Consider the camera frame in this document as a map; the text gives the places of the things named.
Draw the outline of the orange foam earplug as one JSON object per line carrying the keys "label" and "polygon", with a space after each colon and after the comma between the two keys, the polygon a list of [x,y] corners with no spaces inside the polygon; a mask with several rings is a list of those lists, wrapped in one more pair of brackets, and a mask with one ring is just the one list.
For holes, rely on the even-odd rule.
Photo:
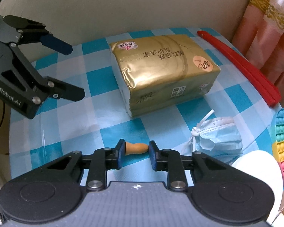
{"label": "orange foam earplug", "polygon": [[130,143],[126,142],[126,149],[125,149],[125,155],[132,155],[132,154],[144,154],[148,152],[149,146],[144,143]]}

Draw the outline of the blue white checkered tablecloth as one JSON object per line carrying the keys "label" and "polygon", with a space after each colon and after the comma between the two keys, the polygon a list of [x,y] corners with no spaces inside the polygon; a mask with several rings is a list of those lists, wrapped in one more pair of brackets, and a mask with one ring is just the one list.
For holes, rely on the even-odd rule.
{"label": "blue white checkered tablecloth", "polygon": [[[195,28],[146,30],[110,36],[77,45],[73,53],[59,53],[33,62],[43,76],[81,87],[78,102],[48,99],[33,119],[11,112],[9,161],[17,177],[71,151],[92,154],[114,147],[120,139],[131,143],[153,140],[161,149],[183,151],[191,129],[210,111],[231,116],[241,134],[243,152],[271,152],[270,124],[276,109],[266,105],[256,89],[228,59]],[[109,44],[138,37],[185,34],[197,42],[221,68],[203,97],[131,118],[126,111],[111,67]]]}

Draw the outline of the blue disposable face mask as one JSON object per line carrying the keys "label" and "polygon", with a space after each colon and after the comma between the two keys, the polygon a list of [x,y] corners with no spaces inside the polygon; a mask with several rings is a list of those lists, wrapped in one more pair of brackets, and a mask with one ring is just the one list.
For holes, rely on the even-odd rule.
{"label": "blue disposable face mask", "polygon": [[232,117],[211,118],[213,114],[209,111],[192,128],[181,154],[202,152],[230,165],[243,152],[242,138]]}

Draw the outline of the gold tissue pack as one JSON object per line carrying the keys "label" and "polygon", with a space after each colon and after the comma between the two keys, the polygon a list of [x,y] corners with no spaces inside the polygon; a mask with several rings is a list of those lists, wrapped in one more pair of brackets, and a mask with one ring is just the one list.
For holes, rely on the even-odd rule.
{"label": "gold tissue pack", "polygon": [[220,67],[184,34],[110,44],[112,69],[130,117],[207,94]]}

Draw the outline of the red folded hand fan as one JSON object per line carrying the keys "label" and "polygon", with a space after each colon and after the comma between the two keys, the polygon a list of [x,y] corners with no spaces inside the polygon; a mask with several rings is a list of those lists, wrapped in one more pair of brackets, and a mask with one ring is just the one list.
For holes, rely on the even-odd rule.
{"label": "red folded hand fan", "polygon": [[259,92],[269,107],[274,107],[281,101],[281,94],[278,88],[243,56],[206,31],[199,30],[197,34],[234,64]]}

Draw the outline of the pink curtain with gold trim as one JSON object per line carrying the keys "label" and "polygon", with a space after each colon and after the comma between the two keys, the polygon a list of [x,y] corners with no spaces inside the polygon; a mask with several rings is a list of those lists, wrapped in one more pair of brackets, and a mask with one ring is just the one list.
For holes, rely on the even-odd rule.
{"label": "pink curtain with gold trim", "polygon": [[249,0],[232,44],[284,96],[284,0]]}

